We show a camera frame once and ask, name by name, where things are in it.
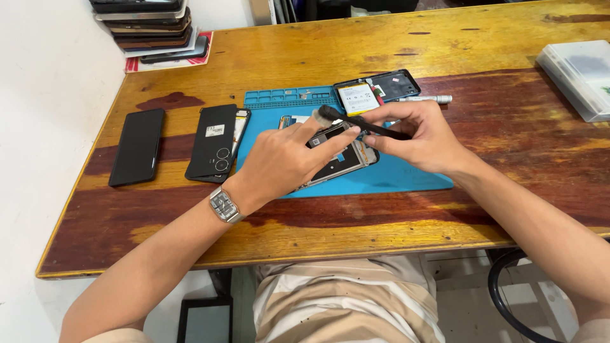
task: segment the black brush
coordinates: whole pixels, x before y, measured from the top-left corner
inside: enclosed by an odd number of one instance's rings
[[[388,137],[396,139],[396,140],[409,140],[412,138],[410,135],[407,135],[402,132],[388,130],[386,128],[382,128],[381,126],[367,123],[366,121],[363,121],[363,120],[360,121],[358,119],[355,119],[354,117],[348,117],[346,115],[342,115],[341,113],[339,113],[338,110],[336,110],[330,106],[327,106],[327,105],[320,106],[318,113],[320,114],[320,116],[322,118],[330,120],[331,122],[335,121],[337,119],[341,119],[343,121],[347,121],[348,123],[354,124],[356,126],[360,126],[361,129],[368,130],[368,131],[374,132],[376,134],[388,136]]]

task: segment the watch face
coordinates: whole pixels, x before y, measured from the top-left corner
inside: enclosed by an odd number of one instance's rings
[[[211,199],[210,203],[222,220],[231,218],[231,216],[237,212],[237,208],[235,205],[233,205],[233,203],[229,200],[229,197],[227,197],[224,192],[220,192],[217,196]]]

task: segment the forearm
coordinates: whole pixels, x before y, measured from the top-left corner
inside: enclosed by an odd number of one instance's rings
[[[610,245],[504,174],[469,155],[448,174],[573,300],[579,320],[610,315]]]
[[[61,342],[82,342],[142,319],[230,227],[206,198],[121,258],[72,304]]]

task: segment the wooden table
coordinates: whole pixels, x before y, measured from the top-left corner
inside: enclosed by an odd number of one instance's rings
[[[465,146],[610,236],[610,126],[585,123],[534,61],[546,44],[599,39],[610,39],[608,0],[216,31],[207,65],[125,77],[36,276],[99,274],[217,187],[184,178],[200,107],[241,105],[247,90],[333,84],[400,68],[424,95],[453,95],[443,114]],[[167,111],[157,179],[108,187],[125,115],[157,107]],[[194,268],[513,244],[456,186],[275,200],[231,228]]]

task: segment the blue silicone repair mat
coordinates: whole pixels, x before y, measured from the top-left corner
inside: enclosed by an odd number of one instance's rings
[[[277,129],[283,115],[307,115],[322,104],[341,112],[332,86],[253,90],[246,92],[243,106],[252,116],[237,153],[237,170],[252,148],[259,133]],[[327,195],[403,192],[408,190],[447,189],[453,187],[444,175],[421,171],[402,159],[381,154],[379,162],[320,184],[290,193],[284,198],[322,197]]]

